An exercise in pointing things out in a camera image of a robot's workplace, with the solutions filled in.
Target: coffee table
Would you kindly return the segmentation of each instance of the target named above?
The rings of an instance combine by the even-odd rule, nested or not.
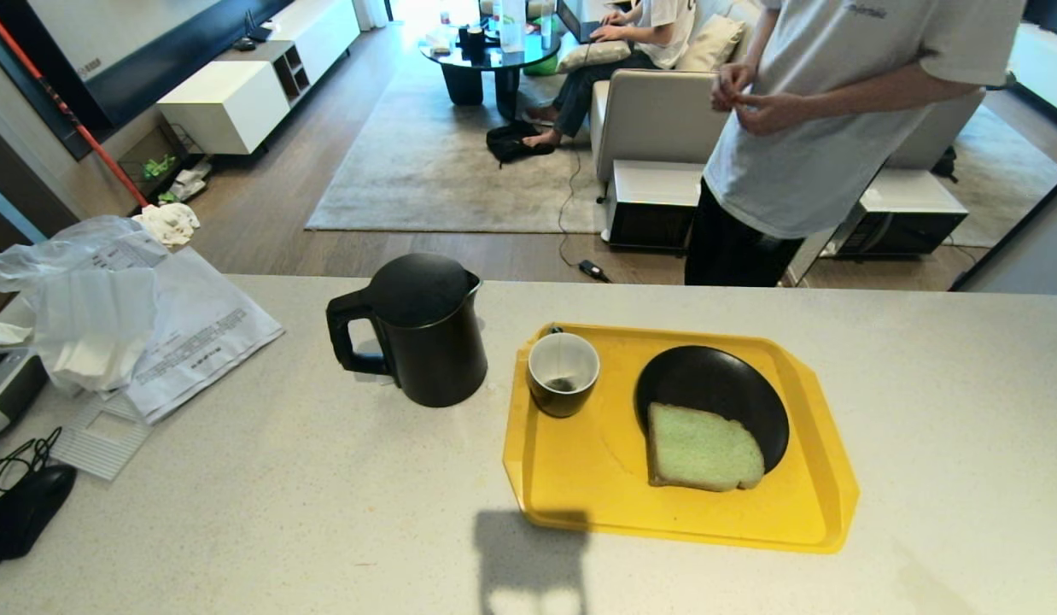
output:
[[[469,57],[457,46],[453,31],[450,52],[438,54],[426,40],[419,43],[419,51],[428,59],[442,66],[446,89],[453,105],[482,105],[482,74],[495,74],[495,100],[498,113],[513,120],[517,113],[517,87],[521,85],[521,69],[551,58],[559,52],[561,36],[546,38],[540,33],[525,34],[524,51],[505,52],[501,46],[486,46],[478,58]]]

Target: red pole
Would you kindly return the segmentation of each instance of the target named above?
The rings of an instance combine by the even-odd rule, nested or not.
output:
[[[5,30],[5,26],[4,24],[1,23],[1,20],[0,20],[0,35],[1,38],[5,40],[5,43],[6,45],[8,45],[10,50],[13,50],[13,54],[15,54],[17,58],[20,58],[20,63],[22,63],[24,68],[29,70],[29,73],[32,74],[32,77],[36,78],[36,81],[38,81],[39,85],[43,87],[43,91],[45,91],[50,95],[51,99],[54,100],[54,105],[57,105],[57,109],[59,109],[60,112],[73,124],[73,127],[77,129],[77,132],[80,133],[80,136],[84,136],[84,139],[88,141],[88,144],[92,147],[92,150],[94,150],[96,154],[100,156],[100,160],[104,161],[104,164],[108,165],[108,168],[110,168],[111,172],[113,172],[115,178],[117,178],[119,182],[123,183],[123,186],[126,186],[127,190],[130,190],[130,193],[134,194],[134,199],[137,200],[137,205],[142,207],[148,207],[149,202],[147,202],[144,195],[142,195],[142,191],[137,190],[137,186],[134,186],[134,183],[130,181],[130,178],[127,178],[126,172],[123,172],[123,169],[118,168],[118,165],[115,163],[114,159],[111,157],[111,155],[108,154],[108,152],[104,151],[103,145],[100,145],[100,143],[96,141],[94,136],[92,136],[92,133],[89,132],[88,129],[80,124],[80,120],[77,119],[76,115],[74,115],[73,110],[70,109],[68,105],[64,104],[64,100],[62,100],[59,95],[57,95],[57,92],[54,91],[53,87],[50,87],[50,82],[47,81],[47,78],[43,77],[43,74],[39,73],[39,69],[36,68],[36,64],[34,64],[32,58],[29,58],[29,56],[24,54],[24,50],[20,50],[20,45],[17,45],[16,40],[13,38],[13,35]]]

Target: person's hand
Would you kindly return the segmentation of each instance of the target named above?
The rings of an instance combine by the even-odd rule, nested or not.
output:
[[[594,42],[605,42],[606,40],[623,40],[625,27],[622,24],[602,24],[590,34],[590,39]]]
[[[816,118],[806,98],[798,94],[737,94],[735,99],[737,120],[753,135],[771,135]]]
[[[730,110],[735,108],[737,94],[753,82],[756,70],[744,62],[723,64],[719,70],[719,82],[711,90],[711,106],[715,110]]]
[[[600,24],[625,24],[627,22],[627,16],[623,12],[611,12],[604,19],[600,20]]]

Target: yellow tray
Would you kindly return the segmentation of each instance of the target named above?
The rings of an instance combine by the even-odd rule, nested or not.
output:
[[[551,327],[588,339],[600,376],[576,415],[544,415],[528,393],[528,350]],[[642,368],[663,350],[709,346],[755,367],[779,393],[791,435],[758,487],[725,493],[651,487],[646,437],[634,416]],[[631,534],[756,548],[836,553],[859,485],[810,368],[767,339],[555,323],[517,352],[506,474],[524,516],[550,528]]]

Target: jeans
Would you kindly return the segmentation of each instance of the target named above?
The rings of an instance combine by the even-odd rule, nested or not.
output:
[[[804,240],[779,240],[738,221],[722,209],[707,182],[701,182],[700,205],[691,222],[687,285],[773,287]]]
[[[631,51],[631,55],[618,62],[595,64],[579,68],[567,75],[559,95],[552,102],[559,109],[559,117],[555,120],[555,129],[563,135],[574,136],[586,123],[586,116],[593,105],[593,85],[611,78],[611,74],[622,68],[655,69],[653,60],[642,51]]]

